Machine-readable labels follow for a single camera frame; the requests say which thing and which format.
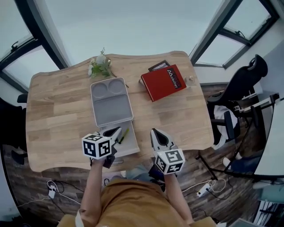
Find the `hand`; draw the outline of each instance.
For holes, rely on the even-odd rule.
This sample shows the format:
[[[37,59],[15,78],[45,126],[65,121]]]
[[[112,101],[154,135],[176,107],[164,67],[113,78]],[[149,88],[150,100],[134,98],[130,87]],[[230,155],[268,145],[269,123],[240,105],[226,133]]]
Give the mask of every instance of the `hand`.
[[[103,165],[103,163],[105,162],[106,157],[103,157],[101,159],[92,159],[92,166],[93,165]]]

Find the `person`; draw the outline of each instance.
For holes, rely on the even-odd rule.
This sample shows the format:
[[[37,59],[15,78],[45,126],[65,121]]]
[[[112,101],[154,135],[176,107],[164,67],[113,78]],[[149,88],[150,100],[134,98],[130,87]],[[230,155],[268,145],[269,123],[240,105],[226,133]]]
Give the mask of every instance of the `person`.
[[[94,159],[77,216],[65,215],[58,227],[216,226],[210,217],[194,222],[175,174],[164,176],[166,198],[141,165],[101,191],[102,169],[103,160]]]
[[[248,157],[242,157],[239,153],[236,156],[236,159],[232,161],[228,170],[235,172],[249,173],[255,172],[257,169],[258,163],[262,157],[263,150],[255,152],[253,155]],[[227,167],[230,164],[229,158],[223,158],[223,165]]]

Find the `wooden table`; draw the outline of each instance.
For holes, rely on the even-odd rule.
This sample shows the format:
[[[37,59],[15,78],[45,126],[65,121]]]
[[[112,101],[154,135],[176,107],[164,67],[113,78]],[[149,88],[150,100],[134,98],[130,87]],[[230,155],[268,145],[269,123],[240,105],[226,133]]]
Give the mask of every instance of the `wooden table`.
[[[170,134],[179,148],[205,149],[213,144],[213,133],[204,96],[185,52],[161,55],[107,55],[112,71],[123,77],[134,114],[133,126],[140,148],[137,154],[123,157],[105,172],[134,167],[153,156],[150,130],[158,128]],[[138,83],[148,68],[167,60],[176,64],[183,77],[194,76],[195,85],[156,102],[150,100]],[[31,169],[41,172],[54,167],[90,168],[83,155],[81,138],[99,131],[91,103],[90,85],[103,77],[89,78],[90,59],[67,69],[37,73],[32,77],[28,93],[26,137]]]

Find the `red notebook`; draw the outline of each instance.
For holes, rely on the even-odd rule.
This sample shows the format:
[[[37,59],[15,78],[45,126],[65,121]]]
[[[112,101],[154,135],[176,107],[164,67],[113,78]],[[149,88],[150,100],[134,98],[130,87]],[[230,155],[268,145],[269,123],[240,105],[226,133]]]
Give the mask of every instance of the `red notebook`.
[[[143,74],[141,79],[152,102],[186,88],[176,65]]]

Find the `blue jeans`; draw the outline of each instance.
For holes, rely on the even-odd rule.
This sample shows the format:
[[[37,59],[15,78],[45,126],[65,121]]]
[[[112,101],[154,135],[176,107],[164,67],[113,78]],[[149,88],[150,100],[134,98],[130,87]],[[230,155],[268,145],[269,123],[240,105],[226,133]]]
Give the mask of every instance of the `blue jeans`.
[[[263,151],[258,151],[249,157],[243,157],[240,160],[232,161],[231,170],[236,172],[255,172],[262,153]]]
[[[149,176],[147,169],[144,165],[140,164],[132,170],[126,170],[126,177],[114,176],[114,179],[129,179],[129,180],[140,180],[145,182],[151,182],[152,177]]]

